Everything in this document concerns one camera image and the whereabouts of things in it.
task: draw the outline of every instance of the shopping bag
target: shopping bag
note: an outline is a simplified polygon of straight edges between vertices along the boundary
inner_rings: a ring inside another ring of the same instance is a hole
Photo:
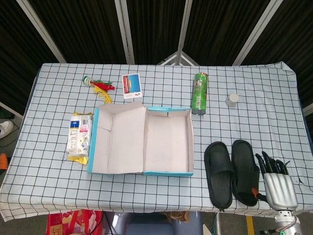
[[[50,214],[46,235],[101,235],[103,211],[79,210]]]

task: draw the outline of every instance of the yellow feathers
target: yellow feathers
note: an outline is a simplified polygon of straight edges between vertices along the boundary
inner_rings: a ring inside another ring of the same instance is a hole
[[[108,95],[108,93],[106,91],[104,91],[103,89],[98,88],[97,86],[94,86],[94,90],[95,93],[98,93],[99,97],[103,99],[103,101],[106,104],[112,104],[112,100],[110,98],[110,96]]]

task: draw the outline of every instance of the black curtain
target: black curtain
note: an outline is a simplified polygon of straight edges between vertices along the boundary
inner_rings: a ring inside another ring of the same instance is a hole
[[[313,139],[313,114],[306,116],[306,120],[311,138]]]
[[[57,59],[16,1],[1,1],[0,18],[0,102],[23,115],[37,71]]]
[[[127,0],[136,64],[155,65],[178,49],[185,0]]]
[[[302,107],[313,103],[313,1],[283,1],[244,65],[284,61],[297,74]]]
[[[125,64],[114,0],[30,0],[69,63]]]
[[[193,0],[183,51],[200,65],[231,66],[269,0]]]

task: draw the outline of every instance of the pair of slippers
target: pair of slippers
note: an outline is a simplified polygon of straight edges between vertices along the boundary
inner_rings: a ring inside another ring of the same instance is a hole
[[[231,161],[222,142],[210,144],[204,153],[204,165],[212,204],[221,211],[232,203],[232,194],[247,206],[255,206],[258,199],[252,188],[259,189],[260,169],[255,164],[251,145],[236,140],[232,145]]]

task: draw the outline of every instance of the yellow floor marking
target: yellow floor marking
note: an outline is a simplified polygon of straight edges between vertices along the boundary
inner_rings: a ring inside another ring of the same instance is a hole
[[[246,216],[246,228],[248,229],[248,235],[254,235],[252,216]]]

